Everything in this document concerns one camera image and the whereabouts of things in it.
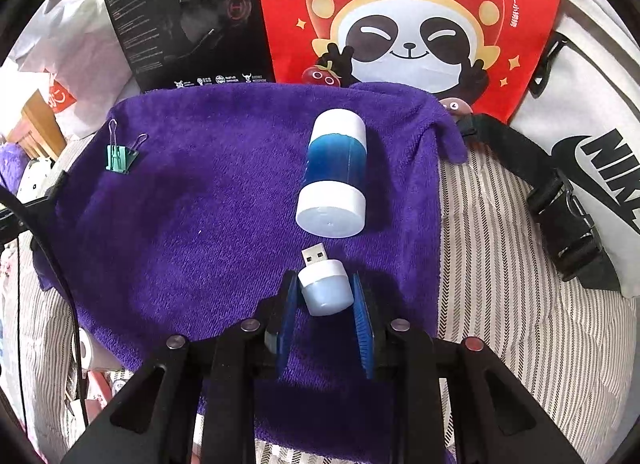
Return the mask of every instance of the purple cloth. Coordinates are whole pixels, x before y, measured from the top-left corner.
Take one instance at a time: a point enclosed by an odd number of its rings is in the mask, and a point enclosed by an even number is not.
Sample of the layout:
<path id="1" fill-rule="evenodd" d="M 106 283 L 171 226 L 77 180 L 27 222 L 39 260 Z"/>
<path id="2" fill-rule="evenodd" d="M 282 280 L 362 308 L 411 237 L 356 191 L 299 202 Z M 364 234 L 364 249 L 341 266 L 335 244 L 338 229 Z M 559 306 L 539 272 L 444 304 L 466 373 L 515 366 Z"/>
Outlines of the purple cloth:
<path id="1" fill-rule="evenodd" d="M 156 91 L 111 111 L 118 144 L 149 134 L 130 173 L 104 169 L 105 125 L 70 169 L 49 225 L 80 323 L 127 368 L 172 333 L 207 338 L 251 316 L 284 270 L 303 267 L 300 251 L 321 239 L 296 225 L 296 202 L 314 120 L 329 108 L 363 118 L 368 155 L 365 229 L 323 239 L 327 253 L 434 333 L 438 152 L 466 159 L 434 97 L 382 83 Z M 257 385 L 256 435 L 386 462 L 390 422 L 390 391 L 360 367 L 351 309 L 315 318 L 299 310 L 284 377 Z"/>
<path id="2" fill-rule="evenodd" d="M 20 187 L 20 181 L 27 169 L 29 156 L 19 144 L 6 142 L 0 146 L 0 173 L 2 185 L 7 184 L 7 189 L 16 195 Z"/>

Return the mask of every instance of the binder clip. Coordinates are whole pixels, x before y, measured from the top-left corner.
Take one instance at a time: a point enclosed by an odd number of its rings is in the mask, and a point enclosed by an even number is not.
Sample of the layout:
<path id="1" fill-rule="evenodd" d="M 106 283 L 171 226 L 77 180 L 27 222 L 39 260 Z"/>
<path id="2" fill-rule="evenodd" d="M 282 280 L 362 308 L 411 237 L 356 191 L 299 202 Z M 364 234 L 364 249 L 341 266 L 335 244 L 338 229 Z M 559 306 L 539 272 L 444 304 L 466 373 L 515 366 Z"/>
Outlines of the binder clip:
<path id="1" fill-rule="evenodd" d="M 116 140 L 116 128 L 118 121 L 109 121 L 109 145 L 107 146 L 107 166 L 106 169 L 116 173 L 129 173 L 129 168 L 136 160 L 140 152 L 140 145 L 148 139 L 148 134 L 140 134 L 135 142 L 128 146 L 122 146 Z"/>

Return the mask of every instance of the red bag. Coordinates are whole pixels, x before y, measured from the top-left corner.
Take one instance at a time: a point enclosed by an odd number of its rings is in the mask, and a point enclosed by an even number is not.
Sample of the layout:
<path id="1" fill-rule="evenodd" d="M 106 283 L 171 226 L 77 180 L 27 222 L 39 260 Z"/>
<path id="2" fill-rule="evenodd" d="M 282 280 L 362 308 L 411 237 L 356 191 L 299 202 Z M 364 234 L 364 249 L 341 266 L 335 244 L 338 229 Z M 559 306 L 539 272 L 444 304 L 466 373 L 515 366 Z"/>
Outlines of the red bag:
<path id="1" fill-rule="evenodd" d="M 397 82 L 506 122 L 560 0 L 261 0 L 279 82 Z"/>

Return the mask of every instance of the nike logo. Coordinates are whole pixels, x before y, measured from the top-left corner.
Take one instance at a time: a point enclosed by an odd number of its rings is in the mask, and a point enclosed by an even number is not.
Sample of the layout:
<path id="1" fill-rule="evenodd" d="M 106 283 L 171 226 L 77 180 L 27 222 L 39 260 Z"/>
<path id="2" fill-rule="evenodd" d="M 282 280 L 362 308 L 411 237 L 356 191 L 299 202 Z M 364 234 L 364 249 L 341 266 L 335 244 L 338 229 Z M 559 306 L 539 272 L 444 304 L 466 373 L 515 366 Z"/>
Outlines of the nike logo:
<path id="1" fill-rule="evenodd" d="M 636 190 L 640 190 L 640 162 L 616 129 L 582 145 L 580 149 L 585 155 L 596 154 L 590 162 L 609 192 L 581 168 L 575 157 L 578 144 L 589 138 L 590 136 L 575 136 L 560 140 L 553 147 L 551 157 L 571 181 L 599 200 L 640 235 L 637 223 L 640 220 L 636 218 L 636 210 L 640 209 L 640 197 L 630 199 Z M 613 197 L 613 192 L 616 191 L 618 193 Z"/>

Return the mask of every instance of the wooden object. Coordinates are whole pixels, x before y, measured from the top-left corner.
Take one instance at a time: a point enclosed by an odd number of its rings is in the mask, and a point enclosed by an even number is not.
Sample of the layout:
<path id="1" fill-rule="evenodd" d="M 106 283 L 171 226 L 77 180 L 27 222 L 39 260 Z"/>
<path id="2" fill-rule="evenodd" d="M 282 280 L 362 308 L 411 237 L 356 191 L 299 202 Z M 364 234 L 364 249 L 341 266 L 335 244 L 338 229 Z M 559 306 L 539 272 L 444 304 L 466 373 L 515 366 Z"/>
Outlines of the wooden object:
<path id="1" fill-rule="evenodd" d="M 66 140 L 56 123 L 53 110 L 35 91 L 24 104 L 20 121 L 7 136 L 8 142 L 19 144 L 30 158 L 58 157 L 65 149 Z"/>

